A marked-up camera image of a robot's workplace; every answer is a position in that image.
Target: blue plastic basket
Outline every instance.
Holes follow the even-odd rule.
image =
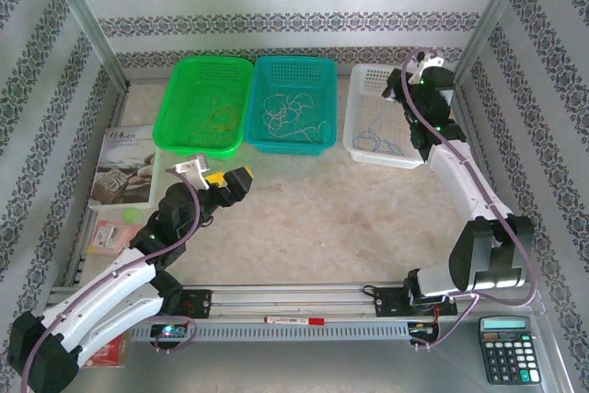
[[[262,152],[319,156],[338,134],[337,67],[316,57],[260,57],[246,141]]]

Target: marker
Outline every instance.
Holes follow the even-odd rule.
[[[323,318],[285,318],[285,317],[266,317],[266,324],[290,324],[292,326],[325,326]]]

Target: table surface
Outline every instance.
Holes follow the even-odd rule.
[[[462,231],[442,182],[427,167],[352,161],[341,144],[349,77],[340,77],[337,144],[322,156],[273,156],[243,144],[212,172],[252,168],[249,195],[215,213],[168,271],[185,284],[402,281],[448,259]],[[166,85],[134,85],[122,125],[152,124]],[[164,169],[183,161],[162,152],[156,200],[177,181]],[[144,223],[155,209],[143,210]],[[122,221],[123,210],[98,220]],[[111,259],[88,256],[86,283]]]

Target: calculator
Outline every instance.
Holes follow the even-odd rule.
[[[534,386],[541,382],[530,318],[485,317],[479,342],[487,380],[497,386]]]

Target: calculator display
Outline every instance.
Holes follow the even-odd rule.
[[[525,329],[525,319],[483,319],[482,327],[489,329]]]

